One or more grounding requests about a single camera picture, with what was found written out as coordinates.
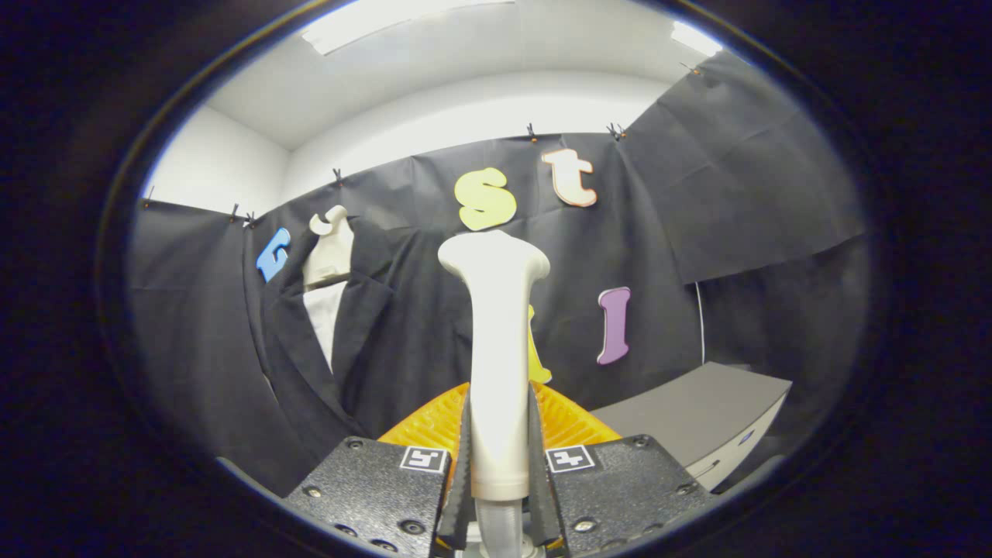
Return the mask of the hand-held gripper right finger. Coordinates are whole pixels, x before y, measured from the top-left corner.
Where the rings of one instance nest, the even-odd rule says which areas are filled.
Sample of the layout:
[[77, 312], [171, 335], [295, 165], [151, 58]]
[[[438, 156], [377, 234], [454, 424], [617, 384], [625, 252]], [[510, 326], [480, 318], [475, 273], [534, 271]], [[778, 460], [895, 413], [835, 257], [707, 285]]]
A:
[[550, 556], [625, 546], [715, 504], [653, 437], [622, 437], [549, 386], [531, 386], [529, 433], [529, 536]]

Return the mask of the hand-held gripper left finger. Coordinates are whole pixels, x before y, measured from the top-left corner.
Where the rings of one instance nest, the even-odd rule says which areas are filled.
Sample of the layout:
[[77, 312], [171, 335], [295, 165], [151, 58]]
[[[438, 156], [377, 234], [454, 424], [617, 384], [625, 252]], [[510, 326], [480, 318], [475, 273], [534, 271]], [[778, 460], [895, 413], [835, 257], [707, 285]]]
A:
[[286, 504], [402, 556], [456, 555], [471, 517], [468, 389], [443, 392], [376, 440], [344, 439]]

